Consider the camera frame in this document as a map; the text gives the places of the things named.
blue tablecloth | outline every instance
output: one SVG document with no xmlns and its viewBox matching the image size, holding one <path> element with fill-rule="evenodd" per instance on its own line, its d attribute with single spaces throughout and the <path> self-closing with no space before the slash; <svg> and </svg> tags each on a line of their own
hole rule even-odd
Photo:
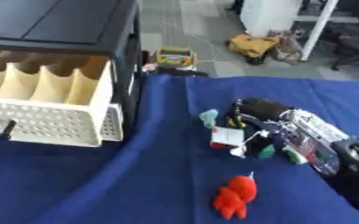
<svg viewBox="0 0 359 224">
<path fill-rule="evenodd" d="M 359 224 L 359 212 L 308 165 L 242 160 L 208 147 L 197 115 L 237 98 L 268 97 L 359 136 L 359 82 L 149 77 L 135 136 L 99 150 L 0 142 L 0 223 L 227 223 L 210 206 L 218 186 L 255 172 L 250 224 Z"/>
</svg>

floor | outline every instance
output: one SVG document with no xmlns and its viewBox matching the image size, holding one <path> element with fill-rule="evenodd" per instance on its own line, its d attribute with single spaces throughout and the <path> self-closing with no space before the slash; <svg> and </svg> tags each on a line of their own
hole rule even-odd
<svg viewBox="0 0 359 224">
<path fill-rule="evenodd" d="M 243 32 L 238 16 L 227 12 L 233 0 L 140 0 L 142 45 L 154 51 L 160 46 L 191 47 L 199 58 L 198 70 L 211 77 L 277 76 L 359 81 L 359 63 L 329 68 L 336 59 L 333 46 L 319 42 L 309 61 L 292 66 L 268 58 L 251 66 L 231 52 L 225 41 Z"/>
</svg>

black drawer top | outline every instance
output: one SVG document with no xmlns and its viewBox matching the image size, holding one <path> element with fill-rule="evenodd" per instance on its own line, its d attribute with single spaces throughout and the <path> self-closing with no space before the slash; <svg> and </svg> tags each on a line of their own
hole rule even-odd
<svg viewBox="0 0 359 224">
<path fill-rule="evenodd" d="M 110 54 L 136 0 L 0 0 L 0 49 Z"/>
</svg>

drawer handle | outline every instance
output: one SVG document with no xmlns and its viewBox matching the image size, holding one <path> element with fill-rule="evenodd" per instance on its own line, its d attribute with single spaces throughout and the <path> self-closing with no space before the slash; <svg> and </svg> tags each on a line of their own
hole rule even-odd
<svg viewBox="0 0 359 224">
<path fill-rule="evenodd" d="M 10 140 L 11 139 L 11 132 L 16 126 L 16 122 L 13 120 L 10 120 L 8 124 L 6 125 L 3 133 L 0 133 L 0 140 Z"/>
</svg>

red stuffed toy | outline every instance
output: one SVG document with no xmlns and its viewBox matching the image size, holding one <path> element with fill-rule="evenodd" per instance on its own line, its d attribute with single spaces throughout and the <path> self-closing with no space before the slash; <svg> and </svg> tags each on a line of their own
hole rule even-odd
<svg viewBox="0 0 359 224">
<path fill-rule="evenodd" d="M 255 199 L 256 182 L 252 175 L 236 176 L 229 180 L 229 186 L 219 188 L 219 195 L 214 200 L 214 207 L 222 217 L 230 219 L 234 214 L 240 219 L 246 218 L 246 203 Z"/>
</svg>

